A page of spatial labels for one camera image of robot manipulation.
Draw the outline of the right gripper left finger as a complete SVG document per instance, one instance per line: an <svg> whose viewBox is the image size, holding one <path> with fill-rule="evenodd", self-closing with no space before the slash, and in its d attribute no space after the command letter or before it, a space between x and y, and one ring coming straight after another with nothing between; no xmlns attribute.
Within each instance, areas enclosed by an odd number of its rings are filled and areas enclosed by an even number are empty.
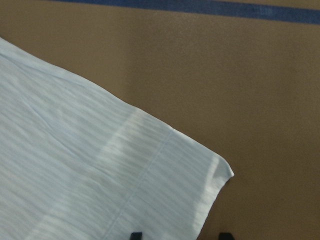
<svg viewBox="0 0 320 240"><path fill-rule="evenodd" d="M142 232L132 232L130 240L142 240Z"/></svg>

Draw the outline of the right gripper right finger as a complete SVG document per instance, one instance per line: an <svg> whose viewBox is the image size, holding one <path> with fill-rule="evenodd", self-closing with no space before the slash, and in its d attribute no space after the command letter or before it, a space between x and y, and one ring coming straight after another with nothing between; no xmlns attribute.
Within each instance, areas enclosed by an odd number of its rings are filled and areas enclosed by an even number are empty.
<svg viewBox="0 0 320 240"><path fill-rule="evenodd" d="M234 236L230 232L220 232L218 240L234 240Z"/></svg>

